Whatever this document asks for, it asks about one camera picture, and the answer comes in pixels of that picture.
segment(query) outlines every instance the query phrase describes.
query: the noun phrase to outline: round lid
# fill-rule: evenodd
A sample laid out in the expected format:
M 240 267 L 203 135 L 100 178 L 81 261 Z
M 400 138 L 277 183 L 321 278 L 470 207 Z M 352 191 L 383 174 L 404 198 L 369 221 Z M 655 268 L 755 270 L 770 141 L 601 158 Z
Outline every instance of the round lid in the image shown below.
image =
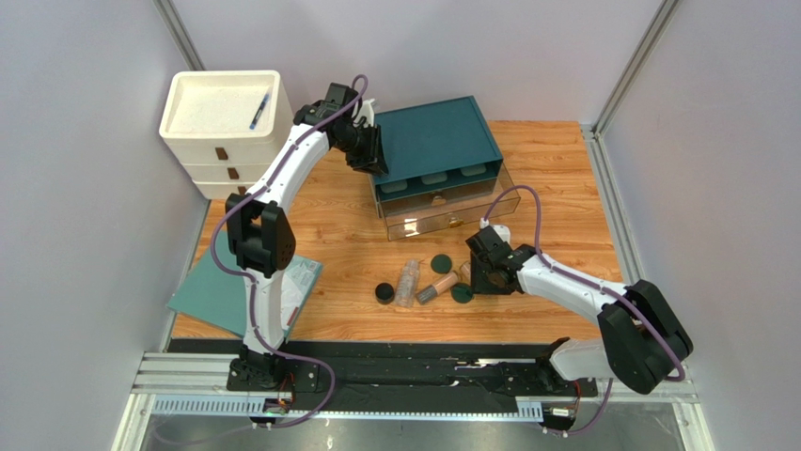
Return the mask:
M 392 299 L 395 297 L 395 289 L 392 288 L 387 282 L 382 282 L 375 287 L 375 299 L 383 304 L 387 305 L 388 303 L 392 302 Z
M 450 297 L 457 303 L 469 303 L 473 300 L 473 289 L 469 285 L 460 282 L 450 289 Z
M 432 269 L 434 272 L 447 274 L 451 268 L 453 268 L 453 262 L 450 261 L 450 257 L 445 254 L 440 254 L 432 258 Z

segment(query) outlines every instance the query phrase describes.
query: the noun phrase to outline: floor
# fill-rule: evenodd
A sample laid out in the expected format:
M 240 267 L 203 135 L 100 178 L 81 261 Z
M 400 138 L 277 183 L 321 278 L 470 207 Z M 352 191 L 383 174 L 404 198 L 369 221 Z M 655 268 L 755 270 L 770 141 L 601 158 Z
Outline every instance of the floor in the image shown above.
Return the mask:
M 541 196 L 543 251 L 580 271 L 622 280 L 578 124 L 499 121 L 489 125 L 514 182 L 530 185 Z M 520 196 L 514 214 L 495 220 L 510 227 L 512 247 L 533 244 L 535 203 L 525 192 Z M 223 202 L 212 202 L 196 260 L 208 247 L 223 213 Z M 312 170 L 292 206 L 290 222 L 297 253 L 323 264 L 318 284 L 292 332 L 294 339 L 550 343 L 567 335 L 599 336 L 585 319 L 531 296 L 481 296 L 459 304 L 444 295 L 410 309 L 378 304 L 375 286 L 384 281 L 394 286 L 409 258 L 422 260 L 419 288 L 436 278 L 428 266 L 434 255 L 448 254 L 455 265 L 468 260 L 464 240 L 478 225 L 387 241 L 367 177 L 354 173 L 339 151 L 329 152 Z M 173 336 L 232 335 L 180 315 Z

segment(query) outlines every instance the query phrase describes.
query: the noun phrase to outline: cable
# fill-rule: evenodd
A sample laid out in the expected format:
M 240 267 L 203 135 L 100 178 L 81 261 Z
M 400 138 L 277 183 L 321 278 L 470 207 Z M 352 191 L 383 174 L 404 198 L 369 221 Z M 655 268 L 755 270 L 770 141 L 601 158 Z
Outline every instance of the cable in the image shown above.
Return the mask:
M 288 360 L 299 360 L 301 362 L 308 362 L 308 363 L 311 363 L 313 365 L 320 365 L 323 368 L 325 368 L 325 370 L 328 372 L 329 375 L 331 375 L 331 383 L 329 384 L 328 392 L 325 394 L 325 397 L 322 399 L 320 404 L 318 404 L 314 409 L 308 411 L 304 415 L 302 415 L 302 416 L 300 416 L 298 418 L 295 418 L 293 420 L 290 420 L 288 422 L 285 422 L 285 423 L 276 423 L 276 424 L 272 425 L 272 428 L 290 428 L 292 426 L 296 426 L 296 425 L 299 425 L 301 423 L 304 423 L 305 421 L 310 419 L 312 416 L 316 415 L 328 403 L 328 401 L 331 399 L 331 396 L 334 394 L 334 388 L 336 386 L 337 376 L 334 374 L 334 368 L 332 368 L 329 364 L 327 364 L 326 362 L 324 362 L 322 360 L 315 359 L 314 357 L 306 357 L 306 356 L 303 356 L 303 355 L 289 354 L 287 352 L 283 352 L 281 350 L 277 350 L 277 349 L 273 348 L 272 346 L 270 346 L 267 343 L 267 340 L 265 340 L 264 337 L 261 335 L 261 332 L 259 332 L 259 326 L 258 326 L 258 324 L 256 322 L 256 314 L 255 314 L 255 311 L 256 311 L 256 308 L 255 308 L 256 307 L 256 286 L 257 286 L 256 277 L 253 274 L 249 273 L 249 272 L 232 270 L 231 268 L 229 268 L 226 265 L 224 265 L 222 261 L 220 261 L 220 258 L 217 256 L 217 246 L 216 246 L 216 244 L 217 244 L 217 236 L 220 234 L 220 230 L 222 230 L 223 225 L 228 221 L 228 219 L 231 216 L 236 214 L 239 210 L 241 210 L 245 205 L 247 205 L 254 198 L 259 197 L 260 195 L 262 195 L 262 194 L 264 194 L 264 193 L 266 193 L 266 192 L 268 192 L 270 190 L 270 186 L 273 184 L 275 179 L 278 177 L 278 174 L 280 174 L 281 170 L 286 165 L 286 163 L 289 160 L 289 157 L 291 156 L 291 154 L 294 153 L 294 151 L 299 148 L 301 143 L 303 143 L 303 141 L 306 138 L 308 138 L 312 133 L 318 132 L 322 127 L 325 127 L 326 125 L 330 124 L 331 122 L 336 120 L 338 117 L 344 115 L 347 111 L 349 111 L 352 108 L 354 108 L 357 104 L 361 104 L 362 97 L 364 96 L 365 91 L 367 91 L 369 80 L 368 80 L 368 77 L 366 75 L 358 74 L 353 78 L 353 82 L 351 83 L 351 87 L 355 87 L 356 86 L 356 82 L 358 82 L 359 80 L 362 80 L 364 83 L 362 85 L 361 90 L 356 95 L 356 97 L 353 98 L 353 100 L 349 101 L 345 106 L 343 106 L 342 108 L 337 110 L 333 115 L 331 115 L 331 116 L 327 117 L 326 119 L 318 122 L 317 124 L 312 126 L 310 129 L 306 130 L 303 134 L 301 134 L 295 140 L 295 142 L 292 143 L 292 145 L 290 146 L 289 150 L 284 154 L 284 156 L 278 162 L 278 165 L 275 167 L 275 171 L 273 171 L 273 174 L 271 174 L 270 177 L 267 179 L 267 182 L 265 183 L 265 185 L 262 186 L 261 188 L 259 188 L 258 190 L 256 190 L 254 193 L 250 194 L 248 197 L 243 199 L 240 203 L 235 205 L 231 210 L 229 210 L 223 216 L 223 218 L 220 219 L 220 222 L 217 223 L 217 225 L 214 227 L 214 231 L 212 233 L 212 242 L 210 244 L 210 248 L 211 248 L 211 251 L 212 251 L 212 259 L 214 260 L 214 264 L 217 265 L 217 268 L 219 268 L 222 272 L 225 272 L 226 274 L 239 275 L 241 277 L 246 277 L 251 282 L 251 284 L 250 284 L 250 294 L 249 294 L 249 297 L 248 297 L 248 305 L 250 307 L 250 315 L 249 315 L 250 318 L 249 318 L 249 320 L 250 320 L 251 327 L 253 327 L 254 335 L 256 336 L 256 339 L 259 341 L 259 343 L 266 350 L 268 350 L 272 354 L 275 354 L 275 355 L 277 355 L 279 357 L 283 357 L 283 358 L 288 359 Z M 235 428 L 235 429 L 231 429 L 229 431 L 226 431 L 226 432 L 211 436 L 211 437 L 209 437 L 207 439 L 194 440 L 194 441 L 191 441 L 191 442 L 174 442 L 174 441 L 165 439 L 164 437 L 162 437 L 158 433 L 157 429 L 154 429 L 152 431 L 152 435 L 156 440 L 158 440 L 159 442 L 162 442 L 162 443 L 170 444 L 170 445 L 173 445 L 173 446 L 192 446 L 192 445 L 195 445 L 195 444 L 202 444 L 202 443 L 207 443 L 207 442 L 210 442 L 210 441 L 215 441 L 215 440 L 221 439 L 223 437 L 227 437 L 228 435 L 239 433 L 239 432 L 243 432 L 243 431 L 249 430 L 249 429 L 252 429 L 252 427 L 248 426 L 248 427 L 242 427 L 242 428 Z
M 581 385 L 578 383 L 578 381 L 573 381 L 573 384 L 575 385 L 575 402 L 573 403 L 573 409 L 575 412 L 573 414 L 578 416 L 578 403 L 581 401 Z
M 653 339 L 656 340 L 656 342 L 659 344 L 660 348 L 662 348 L 662 350 L 665 352 L 665 354 L 667 354 L 668 359 L 670 359 L 670 362 L 673 363 L 673 366 L 675 366 L 676 371 L 678 371 L 678 373 L 679 373 L 678 376 L 667 376 L 667 377 L 665 377 L 665 379 L 668 380 L 668 381 L 674 381 L 674 382 L 683 381 L 684 378 L 686 378 L 686 374 L 684 372 L 684 367 L 682 366 L 682 361 L 679 359 L 679 357 L 676 355 L 676 353 L 673 352 L 673 350 L 670 348 L 668 343 L 665 341 L 665 338 L 663 338 L 659 334 L 659 332 L 656 330 L 656 328 L 653 327 L 653 324 L 651 324 L 651 322 L 648 321 L 647 318 L 645 318 L 645 315 L 643 315 L 642 312 L 640 312 L 639 309 L 636 308 L 636 306 L 634 306 L 631 303 L 631 301 L 626 299 L 624 296 L 619 294 L 617 291 L 615 291 L 615 290 L 613 290 L 613 289 L 611 289 L 609 287 L 601 287 L 601 285 L 589 280 L 586 277 L 582 277 L 582 276 L 580 276 L 578 274 L 574 274 L 572 272 L 566 271 L 566 270 L 560 268 L 559 266 L 557 266 L 555 264 L 552 264 L 550 261 L 548 261 L 547 258 L 545 258 L 545 256 L 542 254 L 542 249 L 540 248 L 540 229 L 542 227 L 542 202 L 540 201 L 540 195 L 537 194 L 537 192 L 534 190 L 534 188 L 531 188 L 528 185 L 514 185 L 514 186 L 504 190 L 503 193 L 499 194 L 498 197 L 495 198 L 495 200 L 490 205 L 490 208 L 487 209 L 487 212 L 484 214 L 482 219 L 484 221 L 488 222 L 489 219 L 490 219 L 490 214 L 493 212 L 493 209 L 495 208 L 495 205 L 497 205 L 497 203 L 500 202 L 500 200 L 506 194 L 509 194 L 512 191 L 516 191 L 516 190 L 526 190 L 526 191 L 530 192 L 531 195 L 534 196 L 534 201 L 537 203 L 537 224 L 535 225 L 536 228 L 534 229 L 534 252 L 537 254 L 537 258 L 540 259 L 542 264 L 545 265 L 545 267 L 547 267 L 548 269 L 552 270 L 553 272 L 556 272 L 556 273 L 561 274 L 561 275 L 563 275 L 565 277 L 573 279 L 574 281 L 578 282 L 579 284 L 582 284 L 582 285 L 587 286 L 589 288 L 596 289 L 596 290 L 600 291 L 602 295 L 603 294 L 608 294 L 609 296 L 612 296 L 613 298 L 615 298 L 617 301 L 620 301 L 620 303 L 622 303 L 623 306 L 625 306 L 642 323 L 642 325 L 646 328 L 646 330 L 648 330 L 649 334 L 651 334 L 653 336 Z M 587 423 L 586 425 L 584 425 L 580 429 L 573 430 L 573 431 L 566 431 L 566 430 L 565 431 L 560 431 L 559 433 L 555 433 L 554 435 L 558 435 L 558 436 L 561 436 L 561 437 L 568 437 L 568 436 L 571 436 L 571 435 L 584 433 L 587 430 L 589 430 L 590 428 L 592 428 L 592 426 L 595 425 L 595 423 L 601 417 L 601 413 L 604 411 L 604 408 L 606 407 L 606 402 L 609 400 L 609 396 L 611 395 L 611 393 L 612 393 L 612 380 L 610 379 L 609 380 L 609 385 L 608 385 L 608 387 L 606 387 L 606 393 L 604 395 L 604 400 L 601 403 L 601 408 L 595 413 L 595 416 L 592 417 L 592 419 L 589 421 L 589 423 Z
M 567 438 L 573 435 L 581 435 L 589 432 L 589 430 L 592 429 L 592 427 L 594 427 L 596 423 L 598 423 L 598 420 L 601 419 L 601 415 L 604 413 L 604 410 L 606 409 L 606 403 L 609 402 L 609 398 L 612 395 L 613 380 L 614 379 L 610 379 L 609 384 L 606 386 L 606 393 L 604 393 L 604 399 L 601 401 L 601 407 L 598 408 L 598 411 L 594 415 L 592 415 L 592 419 L 589 420 L 589 422 L 586 423 L 584 426 L 576 430 L 556 430 L 556 429 L 551 430 L 548 428 L 542 428 L 542 433 L 551 434 L 557 437 Z

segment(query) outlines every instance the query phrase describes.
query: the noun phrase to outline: dark green lid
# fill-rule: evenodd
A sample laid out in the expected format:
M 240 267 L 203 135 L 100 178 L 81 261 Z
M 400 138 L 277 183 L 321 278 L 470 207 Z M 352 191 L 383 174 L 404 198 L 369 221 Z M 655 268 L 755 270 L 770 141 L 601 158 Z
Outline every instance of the dark green lid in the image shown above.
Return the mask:
M 445 254 L 432 258 L 432 269 L 438 274 L 447 274 L 453 268 L 453 261 Z
M 473 300 L 473 289 L 469 285 L 460 282 L 450 289 L 450 297 L 457 303 L 469 303 Z

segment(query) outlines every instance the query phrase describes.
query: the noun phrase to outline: drawer handle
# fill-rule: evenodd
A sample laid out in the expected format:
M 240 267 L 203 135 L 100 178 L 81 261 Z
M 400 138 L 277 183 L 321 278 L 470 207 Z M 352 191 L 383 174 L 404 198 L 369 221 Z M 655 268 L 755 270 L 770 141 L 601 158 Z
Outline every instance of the drawer handle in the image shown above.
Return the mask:
M 227 160 L 228 154 L 226 153 L 226 148 L 214 148 L 214 151 L 217 152 L 217 160 Z

